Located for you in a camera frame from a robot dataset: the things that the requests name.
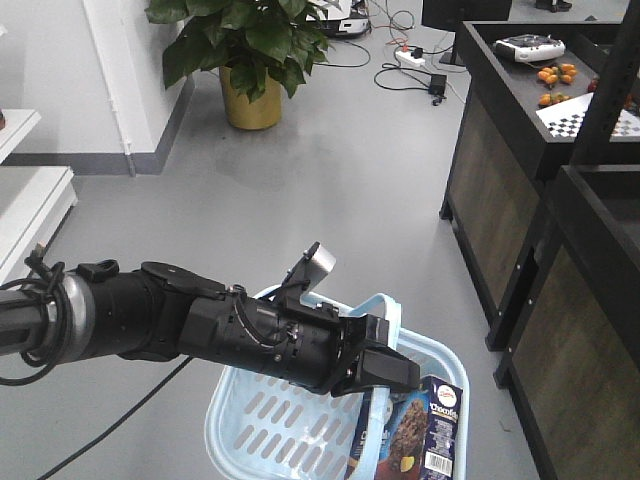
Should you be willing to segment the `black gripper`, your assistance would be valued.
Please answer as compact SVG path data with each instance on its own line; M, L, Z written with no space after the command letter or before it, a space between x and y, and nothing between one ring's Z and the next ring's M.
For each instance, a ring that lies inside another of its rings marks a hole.
M420 367L388 345L389 322L365 314L344 317L328 303L291 308L240 291L198 297L177 341L186 355L288 381L333 397L386 387L408 393Z

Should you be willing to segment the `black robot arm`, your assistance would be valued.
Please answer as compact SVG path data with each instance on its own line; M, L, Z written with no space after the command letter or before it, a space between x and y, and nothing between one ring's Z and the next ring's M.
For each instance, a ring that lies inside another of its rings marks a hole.
M1 351L36 377L69 362L116 355L166 362L180 355L288 381L318 395L374 387L408 392L419 366L390 346L391 326L371 314L307 306L308 281L286 280L251 297L173 265L146 262L123 273L115 261L38 266L1 290Z

